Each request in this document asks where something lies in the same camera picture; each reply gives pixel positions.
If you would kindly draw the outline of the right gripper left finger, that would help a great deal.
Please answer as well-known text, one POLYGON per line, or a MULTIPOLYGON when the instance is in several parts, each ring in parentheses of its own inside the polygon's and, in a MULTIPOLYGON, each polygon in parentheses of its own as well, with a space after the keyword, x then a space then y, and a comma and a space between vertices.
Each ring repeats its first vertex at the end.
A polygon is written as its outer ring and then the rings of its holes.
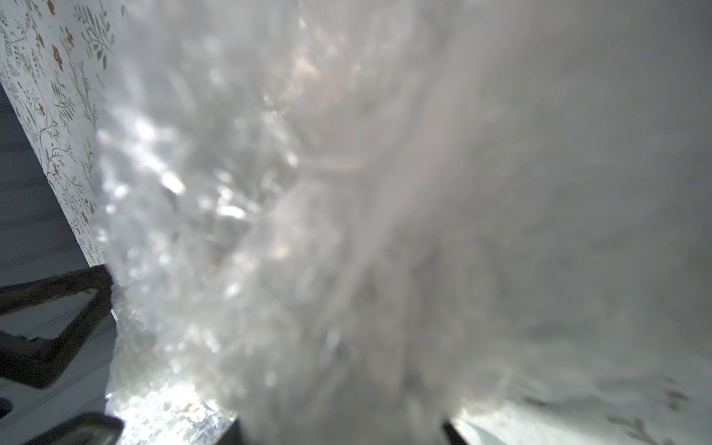
POLYGON ((216 445, 245 445, 241 424, 238 419, 222 434, 216 445))

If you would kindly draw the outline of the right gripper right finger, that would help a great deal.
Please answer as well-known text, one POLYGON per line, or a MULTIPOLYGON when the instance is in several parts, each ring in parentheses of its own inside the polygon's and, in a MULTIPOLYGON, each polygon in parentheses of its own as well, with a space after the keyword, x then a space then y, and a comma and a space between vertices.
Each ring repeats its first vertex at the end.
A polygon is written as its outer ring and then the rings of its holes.
POLYGON ((452 423, 444 422, 441 429, 448 445, 469 445, 468 441, 460 434, 452 423))

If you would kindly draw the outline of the clear bubble wrap sheet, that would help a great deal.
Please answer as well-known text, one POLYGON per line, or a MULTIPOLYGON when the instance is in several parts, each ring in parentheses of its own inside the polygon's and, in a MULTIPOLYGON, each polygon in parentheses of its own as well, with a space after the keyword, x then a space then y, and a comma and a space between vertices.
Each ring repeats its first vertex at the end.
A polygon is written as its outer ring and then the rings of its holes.
POLYGON ((123 443, 710 443, 708 1, 125 9, 123 443))

